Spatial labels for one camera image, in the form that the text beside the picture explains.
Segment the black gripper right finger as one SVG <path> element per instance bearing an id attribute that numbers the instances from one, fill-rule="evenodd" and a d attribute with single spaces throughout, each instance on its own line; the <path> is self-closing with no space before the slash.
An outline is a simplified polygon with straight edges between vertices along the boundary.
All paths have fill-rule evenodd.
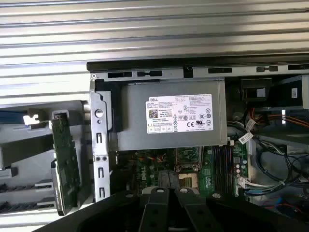
<path id="1" fill-rule="evenodd" d="M 202 198 L 192 189 L 175 194 L 196 232 L 307 232 L 309 226 L 238 197 L 214 193 Z"/>

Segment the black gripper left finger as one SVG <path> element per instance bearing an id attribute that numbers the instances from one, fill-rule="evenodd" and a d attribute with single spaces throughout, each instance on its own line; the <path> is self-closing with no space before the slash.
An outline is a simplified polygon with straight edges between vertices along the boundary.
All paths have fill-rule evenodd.
<path id="1" fill-rule="evenodd" d="M 149 187 L 138 196 L 130 190 L 80 209 L 38 229 L 40 232 L 165 232 L 169 190 Z"/>

